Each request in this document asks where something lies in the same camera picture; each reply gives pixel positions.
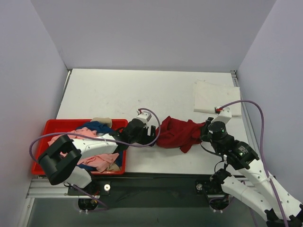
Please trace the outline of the dark red t-shirt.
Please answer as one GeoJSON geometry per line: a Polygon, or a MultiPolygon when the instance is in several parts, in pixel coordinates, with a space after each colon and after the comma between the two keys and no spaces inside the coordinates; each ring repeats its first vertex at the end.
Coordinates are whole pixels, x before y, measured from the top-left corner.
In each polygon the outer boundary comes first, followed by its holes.
{"type": "Polygon", "coordinates": [[[156,130],[156,144],[166,149],[179,148],[183,153],[187,153],[193,145],[202,142],[200,134],[203,126],[205,122],[186,122],[168,116],[156,130]]]}

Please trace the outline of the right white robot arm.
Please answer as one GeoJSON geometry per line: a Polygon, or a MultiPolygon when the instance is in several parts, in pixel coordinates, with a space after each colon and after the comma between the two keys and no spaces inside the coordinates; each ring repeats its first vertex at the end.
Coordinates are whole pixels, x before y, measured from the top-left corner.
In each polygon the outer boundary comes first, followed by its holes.
{"type": "Polygon", "coordinates": [[[210,189],[230,195],[258,213],[268,227],[301,227],[303,204],[265,169],[250,145],[228,134],[225,122],[209,117],[201,128],[201,139],[210,142],[225,166],[231,165],[253,185],[249,188],[221,168],[210,177],[210,189]]]}

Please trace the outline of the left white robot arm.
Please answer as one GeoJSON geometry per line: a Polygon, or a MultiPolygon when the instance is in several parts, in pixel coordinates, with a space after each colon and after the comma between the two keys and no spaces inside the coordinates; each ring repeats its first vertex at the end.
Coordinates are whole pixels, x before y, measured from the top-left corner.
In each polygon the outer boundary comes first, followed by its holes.
{"type": "Polygon", "coordinates": [[[37,159],[51,185],[68,183],[76,186],[84,194],[95,191],[96,183],[89,171],[80,168],[80,160],[100,155],[119,155],[129,146],[153,146],[158,136],[155,126],[148,127],[148,119],[132,119],[121,131],[90,137],[71,132],[61,133],[60,137],[37,159]]]}

